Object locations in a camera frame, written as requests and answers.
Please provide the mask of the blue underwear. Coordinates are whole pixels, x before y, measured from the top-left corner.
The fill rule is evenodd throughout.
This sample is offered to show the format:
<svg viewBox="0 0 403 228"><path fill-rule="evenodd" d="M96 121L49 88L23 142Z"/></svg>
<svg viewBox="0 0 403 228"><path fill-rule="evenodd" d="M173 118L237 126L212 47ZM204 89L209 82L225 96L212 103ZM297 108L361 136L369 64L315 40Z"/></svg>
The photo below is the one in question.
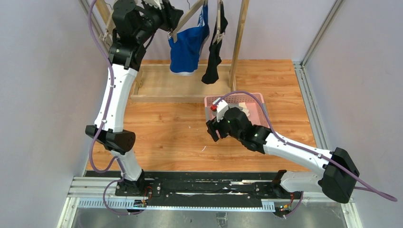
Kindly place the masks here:
<svg viewBox="0 0 403 228"><path fill-rule="evenodd" d="M168 39L170 50L170 71L188 76L198 69L202 48L210 36L209 7L203 5L196 27L177 33L177 41Z"/></svg>

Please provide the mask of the grey underwear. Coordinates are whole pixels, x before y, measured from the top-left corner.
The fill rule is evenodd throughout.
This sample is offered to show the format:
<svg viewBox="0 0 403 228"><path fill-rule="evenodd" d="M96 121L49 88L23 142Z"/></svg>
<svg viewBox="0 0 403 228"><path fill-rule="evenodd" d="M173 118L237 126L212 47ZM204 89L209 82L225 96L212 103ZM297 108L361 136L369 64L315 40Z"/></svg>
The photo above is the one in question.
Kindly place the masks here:
<svg viewBox="0 0 403 228"><path fill-rule="evenodd" d="M246 115L247 117L250 116L249 108L247 107L247 105L246 105L245 102L237 103L237 104L234 105L234 107L240 109L243 113L245 113L245 115Z"/></svg>

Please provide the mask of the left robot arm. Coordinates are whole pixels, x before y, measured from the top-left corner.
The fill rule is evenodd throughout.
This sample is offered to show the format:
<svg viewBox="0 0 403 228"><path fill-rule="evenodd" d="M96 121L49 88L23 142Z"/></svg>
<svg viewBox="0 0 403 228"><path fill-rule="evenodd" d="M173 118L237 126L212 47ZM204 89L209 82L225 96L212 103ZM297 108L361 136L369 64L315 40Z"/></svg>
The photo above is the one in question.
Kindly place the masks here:
<svg viewBox="0 0 403 228"><path fill-rule="evenodd" d="M106 90L98 116L85 133L112 154L121 170L118 187L130 195L140 196L146 190L144 171L134 154L135 133L124 129L131 86L156 31L173 31L182 15L168 0L118 0L113 5L112 45L103 54Z"/></svg>

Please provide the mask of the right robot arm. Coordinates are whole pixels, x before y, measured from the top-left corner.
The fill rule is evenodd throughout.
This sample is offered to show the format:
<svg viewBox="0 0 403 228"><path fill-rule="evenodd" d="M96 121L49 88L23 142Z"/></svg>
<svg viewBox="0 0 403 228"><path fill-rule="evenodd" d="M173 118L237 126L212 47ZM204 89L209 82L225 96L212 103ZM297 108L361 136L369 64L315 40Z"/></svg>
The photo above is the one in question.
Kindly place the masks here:
<svg viewBox="0 0 403 228"><path fill-rule="evenodd" d="M359 171L342 148L319 149L288 139L270 128L252 124L238 108L230 108L220 120L206 122L214 141L231 136L250 151L274 155L309 169L308 172L279 171L277 185L285 192L321 192L339 203L348 203Z"/></svg>

